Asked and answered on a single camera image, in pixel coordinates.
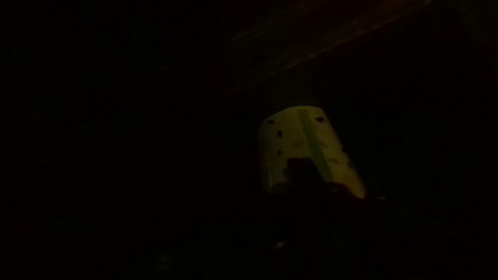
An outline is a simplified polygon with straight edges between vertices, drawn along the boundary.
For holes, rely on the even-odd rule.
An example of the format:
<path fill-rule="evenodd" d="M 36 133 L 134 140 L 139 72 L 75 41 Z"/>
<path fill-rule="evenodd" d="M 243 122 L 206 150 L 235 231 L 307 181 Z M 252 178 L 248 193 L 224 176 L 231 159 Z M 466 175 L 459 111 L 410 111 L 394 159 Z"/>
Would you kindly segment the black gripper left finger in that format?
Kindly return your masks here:
<path fill-rule="evenodd" d="M 288 159 L 285 168 L 287 192 L 293 196 L 312 196 L 318 187 L 318 170 L 312 159 Z"/>

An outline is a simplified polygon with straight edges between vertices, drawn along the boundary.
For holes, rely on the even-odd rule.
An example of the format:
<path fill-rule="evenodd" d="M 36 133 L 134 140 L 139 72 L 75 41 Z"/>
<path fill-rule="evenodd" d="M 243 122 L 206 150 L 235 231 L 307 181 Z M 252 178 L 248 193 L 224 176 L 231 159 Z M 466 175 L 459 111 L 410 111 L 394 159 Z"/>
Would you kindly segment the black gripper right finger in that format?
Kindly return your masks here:
<path fill-rule="evenodd" d="M 352 214 L 352 215 L 380 215 L 386 210 L 386 204 L 382 200 L 377 198 L 357 198 L 346 186 L 343 184 L 327 184 L 326 186 L 326 193 L 329 204 L 344 214 Z"/>

